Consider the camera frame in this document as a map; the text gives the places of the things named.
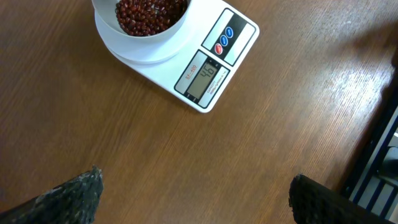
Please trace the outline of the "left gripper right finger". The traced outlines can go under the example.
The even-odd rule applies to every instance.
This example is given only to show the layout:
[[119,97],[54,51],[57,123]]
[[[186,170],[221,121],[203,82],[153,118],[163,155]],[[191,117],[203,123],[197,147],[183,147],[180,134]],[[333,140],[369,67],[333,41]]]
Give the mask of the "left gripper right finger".
[[289,207],[297,224],[392,224],[302,174],[290,184]]

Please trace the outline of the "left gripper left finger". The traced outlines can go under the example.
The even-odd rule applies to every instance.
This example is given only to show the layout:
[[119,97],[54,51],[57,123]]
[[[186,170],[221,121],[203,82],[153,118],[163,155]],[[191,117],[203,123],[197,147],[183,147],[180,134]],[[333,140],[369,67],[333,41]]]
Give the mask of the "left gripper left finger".
[[103,189],[102,171],[94,166],[92,170],[2,212],[1,224],[93,223]]

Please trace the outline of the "white digital kitchen scale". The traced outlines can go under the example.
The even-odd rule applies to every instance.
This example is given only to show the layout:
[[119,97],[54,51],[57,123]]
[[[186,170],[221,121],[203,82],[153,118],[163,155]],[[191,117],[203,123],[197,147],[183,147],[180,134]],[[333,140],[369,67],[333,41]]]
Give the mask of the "white digital kitchen scale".
[[123,64],[201,113],[212,110],[259,36],[258,25],[222,0],[192,0],[171,38],[143,42],[117,34],[95,11],[106,48]]

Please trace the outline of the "white bowl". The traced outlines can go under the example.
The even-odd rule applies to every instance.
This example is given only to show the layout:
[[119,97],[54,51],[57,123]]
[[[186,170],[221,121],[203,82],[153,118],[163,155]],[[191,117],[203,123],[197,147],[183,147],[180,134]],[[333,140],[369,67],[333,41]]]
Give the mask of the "white bowl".
[[100,19],[117,34],[143,42],[171,38],[183,26],[192,0],[92,0]]

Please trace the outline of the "red beans in bowl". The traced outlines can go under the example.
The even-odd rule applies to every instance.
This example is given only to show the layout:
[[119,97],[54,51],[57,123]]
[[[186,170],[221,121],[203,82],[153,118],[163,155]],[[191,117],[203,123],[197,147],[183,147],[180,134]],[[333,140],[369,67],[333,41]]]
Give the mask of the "red beans in bowl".
[[130,36],[159,34],[175,25],[188,8],[187,0],[120,0],[115,13],[118,24]]

